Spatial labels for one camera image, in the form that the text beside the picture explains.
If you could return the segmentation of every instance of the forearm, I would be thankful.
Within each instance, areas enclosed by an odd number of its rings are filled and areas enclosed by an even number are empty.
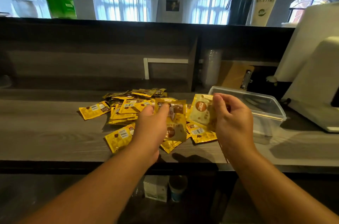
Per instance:
[[[339,223],[339,218],[257,151],[229,160],[268,223]]]
[[[148,158],[133,145],[51,201],[23,223],[112,223],[119,217]]]

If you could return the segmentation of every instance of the paper cup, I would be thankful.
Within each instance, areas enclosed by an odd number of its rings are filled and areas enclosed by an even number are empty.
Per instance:
[[[254,0],[251,25],[266,26],[276,0]]]
[[[182,193],[187,188],[186,176],[170,176],[169,188],[171,189],[171,198],[174,202],[178,203],[181,200]]]

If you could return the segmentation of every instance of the wooden countertop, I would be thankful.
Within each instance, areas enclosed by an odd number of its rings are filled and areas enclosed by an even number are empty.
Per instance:
[[[0,160],[103,162],[112,154],[104,136],[119,126],[105,125],[108,115],[84,121],[79,107],[97,103],[105,92],[0,90]],[[169,93],[191,102],[194,93]],[[276,165],[339,166],[339,134],[323,132],[292,110],[273,137],[255,134],[257,149]],[[193,145],[187,140],[165,162],[225,164],[218,142]]]

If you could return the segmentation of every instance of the pile of snack packets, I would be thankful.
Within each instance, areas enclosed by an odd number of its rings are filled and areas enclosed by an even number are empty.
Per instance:
[[[191,138],[195,144],[214,141],[216,115],[212,95],[196,94],[192,104],[167,96],[166,89],[133,89],[123,93],[109,93],[104,101],[89,107],[79,108],[85,120],[110,112],[108,124],[123,125],[105,136],[111,151],[116,153],[132,139],[138,114],[148,105],[154,105],[154,114],[162,104],[170,104],[167,116],[167,134],[161,147],[170,153],[181,143]]]

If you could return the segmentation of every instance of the hand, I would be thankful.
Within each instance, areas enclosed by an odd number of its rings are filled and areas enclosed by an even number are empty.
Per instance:
[[[150,156],[150,165],[157,161],[159,146],[166,136],[166,119],[169,109],[169,104],[163,104],[158,113],[153,115],[154,108],[150,105],[146,106],[136,122],[131,144],[136,145],[138,150]]]
[[[238,98],[221,93],[214,94],[213,106],[217,114],[216,134],[224,156],[231,161],[242,153],[256,152],[251,110]]]

